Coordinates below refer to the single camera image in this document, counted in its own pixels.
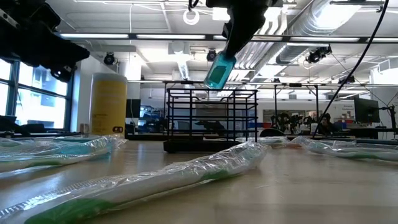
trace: yellow canister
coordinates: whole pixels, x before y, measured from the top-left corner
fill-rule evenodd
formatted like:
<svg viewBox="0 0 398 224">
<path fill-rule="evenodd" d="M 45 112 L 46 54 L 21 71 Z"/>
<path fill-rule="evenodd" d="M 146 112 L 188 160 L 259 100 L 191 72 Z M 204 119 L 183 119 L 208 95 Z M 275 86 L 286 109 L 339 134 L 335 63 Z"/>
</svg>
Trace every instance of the yellow canister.
<svg viewBox="0 0 398 224">
<path fill-rule="evenodd" d="M 124 133 L 126 100 L 126 77 L 111 73 L 95 73 L 91 82 L 90 133 Z"/>
</svg>

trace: metal frame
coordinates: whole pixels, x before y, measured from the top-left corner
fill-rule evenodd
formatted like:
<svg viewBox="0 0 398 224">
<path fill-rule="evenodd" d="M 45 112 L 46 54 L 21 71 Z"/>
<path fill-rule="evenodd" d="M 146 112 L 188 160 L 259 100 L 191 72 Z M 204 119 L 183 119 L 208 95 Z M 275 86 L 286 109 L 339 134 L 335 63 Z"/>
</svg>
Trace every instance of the metal frame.
<svg viewBox="0 0 398 224">
<path fill-rule="evenodd" d="M 159 33 L 78 33 L 80 37 L 64 37 L 77 33 L 63 33 L 60 37 L 68 40 L 184 40 L 184 41 L 222 41 L 226 39 L 216 34 L 159 34 Z M 102 35 L 98 37 L 85 37 L 85 35 Z M 250 42 L 280 42 L 297 44 L 367 44 L 369 36 L 297 36 L 297 35 L 254 35 Z M 398 38 L 394 36 L 378 36 L 373 40 L 377 44 L 398 44 Z"/>
<path fill-rule="evenodd" d="M 257 90 L 228 90 L 232 93 L 229 96 L 223 97 L 220 101 L 200 101 L 198 97 L 193 96 L 194 91 L 225 91 L 223 89 L 219 90 L 209 90 L 209 89 L 186 89 L 186 88 L 168 88 L 166 89 L 167 94 L 167 116 L 168 125 L 167 125 L 167 135 L 169 139 L 174 138 L 174 133 L 188 133 L 189 138 L 191 139 L 192 133 L 212 133 L 212 131 L 208 130 L 193 130 L 193 120 L 197 120 L 198 118 L 218 118 L 225 119 L 227 123 L 226 130 L 217 131 L 218 133 L 226 133 L 227 141 L 229 141 L 230 137 L 233 137 L 233 141 L 236 139 L 236 134 L 244 133 L 246 140 L 248 140 L 249 133 L 255 133 L 255 141 L 257 142 Z M 254 102 L 248 102 L 248 99 L 252 98 Z M 226 105 L 227 107 L 227 115 L 226 116 L 196 116 L 193 115 L 193 105 Z M 176 105 L 189 105 L 189 107 L 178 107 Z M 179 110 L 189 110 L 189 115 L 175 115 L 174 109 Z M 253 109 L 254 116 L 248 116 L 248 111 Z M 236 111 L 241 110 L 245 111 L 244 115 L 236 116 Z M 190 128 L 188 130 L 174 130 L 174 121 L 189 121 Z M 233 122 L 233 130 L 229 130 L 229 122 Z M 254 130 L 248 130 L 249 121 L 254 121 Z M 236 130 L 236 123 L 241 122 L 246 123 L 246 130 Z"/>
<path fill-rule="evenodd" d="M 24 84 L 17 84 L 16 83 L 19 80 L 19 69 L 20 69 L 20 62 L 14 62 L 11 64 L 11 69 L 10 69 L 10 76 L 9 80 L 3 80 L 0 79 L 0 83 L 8 85 L 8 96 L 7 96 L 7 104 L 6 104 L 6 115 L 10 116 L 15 116 L 16 114 L 16 108 L 17 108 L 17 99 L 18 99 L 18 88 L 24 89 L 24 90 L 30 90 L 35 93 L 40 93 L 40 94 L 45 94 L 48 96 L 53 96 L 53 97 L 59 97 L 59 98 L 64 98 L 65 99 L 65 117 L 64 117 L 64 124 L 62 129 L 55 129 L 55 128 L 46 128 L 46 131 L 70 131 L 70 120 L 71 120 L 71 114 L 72 114 L 72 94 L 73 94 L 73 82 L 74 79 L 73 77 L 68 83 L 68 88 L 67 88 L 67 95 L 60 95 L 58 93 L 54 93 L 52 91 L 48 90 L 43 90 L 40 88 L 32 87 L 32 86 L 27 86 Z"/>
</svg>

